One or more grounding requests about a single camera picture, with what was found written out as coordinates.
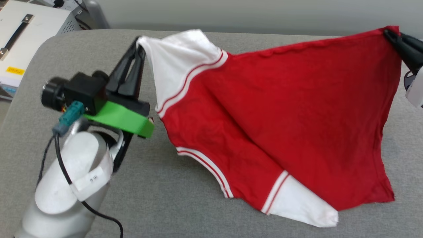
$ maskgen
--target gray fabric surface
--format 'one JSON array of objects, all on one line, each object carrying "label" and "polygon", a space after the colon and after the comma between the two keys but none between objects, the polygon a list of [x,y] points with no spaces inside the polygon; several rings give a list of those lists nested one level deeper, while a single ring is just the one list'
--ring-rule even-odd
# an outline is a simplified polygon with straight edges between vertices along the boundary
[{"label": "gray fabric surface", "polygon": [[[164,37],[172,32],[94,30],[53,37],[38,50],[13,100],[0,132],[0,237],[11,237],[33,196],[42,152],[59,113],[43,108],[40,91],[53,76],[77,71],[107,73],[135,36]],[[241,53],[321,39],[208,33],[217,46]],[[278,216],[266,216],[239,199],[225,199],[214,177],[199,163],[179,157],[163,124],[152,138],[134,138],[101,211],[118,218],[125,237],[423,237],[423,110],[415,109],[400,85],[384,129],[382,156],[396,201],[340,212],[335,228],[316,228]],[[140,98],[155,105],[155,89],[146,64]],[[50,151],[47,164],[53,160]],[[116,238],[116,224],[96,218],[90,238]]]},{"label": "gray fabric surface", "polygon": [[3,120],[6,117],[6,113],[9,110],[10,102],[0,99],[0,128],[3,124]]}]

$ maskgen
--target red stripe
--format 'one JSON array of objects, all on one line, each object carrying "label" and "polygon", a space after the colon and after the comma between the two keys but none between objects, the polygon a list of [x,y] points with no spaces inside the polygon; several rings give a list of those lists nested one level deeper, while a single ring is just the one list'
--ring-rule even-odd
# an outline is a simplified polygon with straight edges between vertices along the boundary
[{"label": "red stripe", "polygon": [[188,153],[188,154],[191,154],[191,155],[193,155],[193,156],[195,156],[195,157],[197,157],[199,160],[201,160],[203,163],[205,163],[211,170],[213,170],[213,172],[214,172],[214,174],[216,174],[217,175],[217,177],[219,178],[219,180],[220,180],[220,182],[222,183],[222,186],[223,186],[223,188],[225,189],[225,193],[226,193],[226,196],[228,197],[228,198],[230,198],[229,197],[229,193],[228,193],[228,190],[227,190],[227,188],[225,187],[225,183],[223,182],[223,180],[222,180],[222,178],[220,177],[220,175],[216,172],[216,170],[213,168],[213,167],[211,167],[207,162],[205,162],[202,158],[200,158],[200,157],[198,157],[196,154],[194,154],[194,153],[192,153],[192,152],[189,152],[189,151],[186,151],[186,150],[181,150],[181,151],[178,151],[178,152],[185,152],[185,153]]},{"label": "red stripe", "polygon": [[270,208],[272,207],[273,202],[275,201],[276,195],[279,193],[280,188],[282,187],[283,183],[284,183],[284,182],[285,182],[285,180],[288,178],[288,176],[289,176],[289,174],[287,174],[287,176],[286,176],[286,177],[282,180],[282,182],[280,183],[279,188],[277,189],[277,191],[276,191],[276,193],[275,193],[275,196],[273,197],[272,202],[270,203],[270,206],[269,206],[269,208],[268,208],[268,209],[267,209],[267,211],[266,211],[266,214],[269,214]]},{"label": "red stripe", "polygon": [[200,68],[200,67],[202,67],[202,66],[205,66],[205,65],[213,65],[213,64],[217,64],[221,59],[222,59],[222,57],[223,57],[223,52],[222,52],[222,50],[220,50],[220,58],[216,61],[216,62],[214,62],[214,63],[210,63],[210,64],[200,64],[200,65],[198,65],[197,67],[195,67],[195,68],[193,68],[189,73],[188,73],[188,75],[187,75],[187,77],[185,78],[185,82],[184,82],[184,86],[182,86],[182,88],[181,88],[181,90],[175,95],[175,96],[173,96],[173,97],[171,97],[171,98],[169,98],[169,99],[167,99],[164,103],[163,103],[163,106],[162,106],[162,108],[157,112],[157,113],[160,113],[164,108],[165,108],[165,105],[166,105],[166,103],[169,101],[169,100],[172,100],[172,99],[174,99],[175,97],[177,97],[182,91],[183,91],[183,89],[185,88],[185,85],[187,84],[187,82],[188,82],[188,77],[190,76],[190,74],[194,71],[194,70],[196,70],[196,69],[198,69],[198,68]]}]

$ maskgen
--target teal connector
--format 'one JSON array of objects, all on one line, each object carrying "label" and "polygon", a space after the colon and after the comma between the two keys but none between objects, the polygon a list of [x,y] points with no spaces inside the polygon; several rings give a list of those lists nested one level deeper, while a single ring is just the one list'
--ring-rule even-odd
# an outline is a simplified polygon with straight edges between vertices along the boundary
[{"label": "teal connector", "polygon": [[85,106],[82,102],[72,102],[72,104],[59,118],[59,123],[53,127],[53,134],[59,134],[60,137],[63,137],[68,132],[69,127],[72,126],[72,124],[76,122],[84,113]]}]

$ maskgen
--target camera lens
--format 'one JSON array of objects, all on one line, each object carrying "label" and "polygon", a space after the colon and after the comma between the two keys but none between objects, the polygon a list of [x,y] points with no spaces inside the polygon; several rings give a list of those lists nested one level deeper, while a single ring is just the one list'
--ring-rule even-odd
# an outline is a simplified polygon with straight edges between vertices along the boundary
[{"label": "camera lens", "polygon": [[65,104],[63,97],[63,88],[68,80],[55,77],[43,86],[41,93],[41,103],[46,108],[52,108],[56,111],[62,111]]}]

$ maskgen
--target yellow sticker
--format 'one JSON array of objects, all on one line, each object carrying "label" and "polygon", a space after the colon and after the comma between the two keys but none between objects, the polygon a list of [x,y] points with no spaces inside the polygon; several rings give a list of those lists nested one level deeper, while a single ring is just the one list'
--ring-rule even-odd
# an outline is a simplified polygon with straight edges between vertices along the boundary
[{"label": "yellow sticker", "polygon": [[24,75],[25,70],[23,69],[18,69],[18,68],[14,68],[14,67],[8,67],[6,69],[6,72],[8,73],[12,73],[12,74],[16,74],[16,75]]}]

